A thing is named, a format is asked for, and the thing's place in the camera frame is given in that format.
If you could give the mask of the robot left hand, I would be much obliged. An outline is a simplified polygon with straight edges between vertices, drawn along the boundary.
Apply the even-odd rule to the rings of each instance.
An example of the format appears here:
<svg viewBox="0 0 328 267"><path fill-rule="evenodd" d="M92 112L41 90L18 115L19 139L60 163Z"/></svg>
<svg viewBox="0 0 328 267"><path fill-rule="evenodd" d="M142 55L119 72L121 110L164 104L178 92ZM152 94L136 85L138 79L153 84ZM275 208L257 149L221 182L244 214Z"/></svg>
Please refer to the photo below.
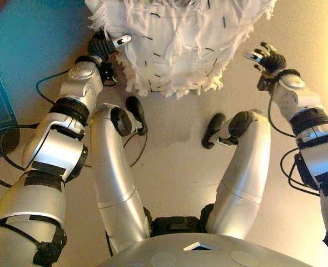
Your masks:
<svg viewBox="0 0 328 267"><path fill-rule="evenodd" d="M124 36L110 39L103 30L96 32L88 44L88 53L91 56L97 56L101 60L106 61L110 55L117 51L120 47L129 44L132 36L126 34Z"/></svg>

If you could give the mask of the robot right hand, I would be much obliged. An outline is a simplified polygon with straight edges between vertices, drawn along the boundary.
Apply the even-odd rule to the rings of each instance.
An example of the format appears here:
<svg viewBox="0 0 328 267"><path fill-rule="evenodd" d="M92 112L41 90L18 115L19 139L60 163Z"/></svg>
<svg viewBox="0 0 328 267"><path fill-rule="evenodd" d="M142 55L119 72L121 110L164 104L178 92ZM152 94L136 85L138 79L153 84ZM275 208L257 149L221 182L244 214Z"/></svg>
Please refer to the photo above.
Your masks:
<svg viewBox="0 0 328 267"><path fill-rule="evenodd" d="M244 53L244 58L254 62L254 68L266 77L275 77L286 68L285 57L267 42L260 43L261 48Z"/></svg>

